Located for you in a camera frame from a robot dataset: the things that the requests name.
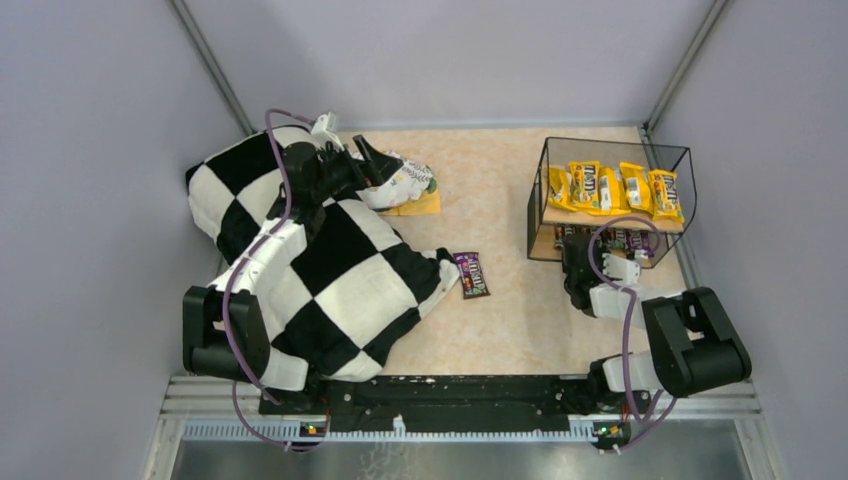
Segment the purple m&m bag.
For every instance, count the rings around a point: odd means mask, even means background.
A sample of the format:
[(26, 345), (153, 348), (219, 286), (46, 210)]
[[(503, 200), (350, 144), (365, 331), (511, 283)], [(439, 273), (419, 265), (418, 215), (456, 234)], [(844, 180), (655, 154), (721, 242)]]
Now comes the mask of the purple m&m bag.
[(567, 224), (558, 224), (554, 227), (554, 247), (556, 249), (562, 249), (565, 243), (565, 239), (573, 235), (575, 233), (574, 227), (572, 225)]
[(464, 300), (490, 296), (478, 252), (456, 252), (454, 261), (459, 270)]

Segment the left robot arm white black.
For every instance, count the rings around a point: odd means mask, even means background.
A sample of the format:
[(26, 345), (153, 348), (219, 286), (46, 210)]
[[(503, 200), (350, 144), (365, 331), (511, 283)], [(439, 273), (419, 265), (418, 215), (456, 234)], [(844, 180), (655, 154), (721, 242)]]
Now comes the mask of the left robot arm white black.
[(351, 194), (369, 213), (405, 198), (404, 159), (356, 136), (298, 126), (269, 128), (214, 155), (186, 175), (196, 224), (227, 269), (183, 298), (182, 358), (191, 373), (297, 392), (307, 360), (272, 344), (281, 323), (283, 276), (327, 230), (336, 197)]

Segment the yellow candy bag barcode side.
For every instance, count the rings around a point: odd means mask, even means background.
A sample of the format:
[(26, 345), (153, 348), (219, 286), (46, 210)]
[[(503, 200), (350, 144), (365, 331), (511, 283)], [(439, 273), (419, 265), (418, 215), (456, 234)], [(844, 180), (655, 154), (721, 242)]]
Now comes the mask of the yellow candy bag barcode side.
[(548, 168), (548, 201), (557, 209), (575, 212), (572, 202), (573, 179), (567, 168), (551, 166)]

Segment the yellow m&m bag front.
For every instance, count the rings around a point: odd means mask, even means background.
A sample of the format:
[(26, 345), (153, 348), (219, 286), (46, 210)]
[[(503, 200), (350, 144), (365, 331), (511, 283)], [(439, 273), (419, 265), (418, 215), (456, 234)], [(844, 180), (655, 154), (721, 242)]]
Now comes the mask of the yellow m&m bag front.
[(569, 163), (572, 178), (571, 204), (588, 214), (600, 214), (599, 161), (573, 161)]

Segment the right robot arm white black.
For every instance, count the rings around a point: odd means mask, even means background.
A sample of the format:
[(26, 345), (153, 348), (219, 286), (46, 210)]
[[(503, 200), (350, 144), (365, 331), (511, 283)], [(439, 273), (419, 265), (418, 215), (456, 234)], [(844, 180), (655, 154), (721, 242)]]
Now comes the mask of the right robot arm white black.
[(565, 236), (561, 253), (572, 305), (622, 324), (620, 353), (589, 367), (602, 391), (662, 390), (681, 398), (750, 378), (750, 356), (713, 289), (642, 286), (639, 262), (585, 233)]

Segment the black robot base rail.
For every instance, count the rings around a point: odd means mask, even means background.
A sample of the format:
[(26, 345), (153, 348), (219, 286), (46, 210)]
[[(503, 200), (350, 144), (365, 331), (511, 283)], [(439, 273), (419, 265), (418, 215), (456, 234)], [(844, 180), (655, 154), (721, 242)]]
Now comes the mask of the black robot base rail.
[(316, 415), (333, 433), (565, 433), (580, 416), (629, 409), (595, 375), (377, 376), (351, 383), (311, 380), (302, 392), (274, 392), (262, 415)]

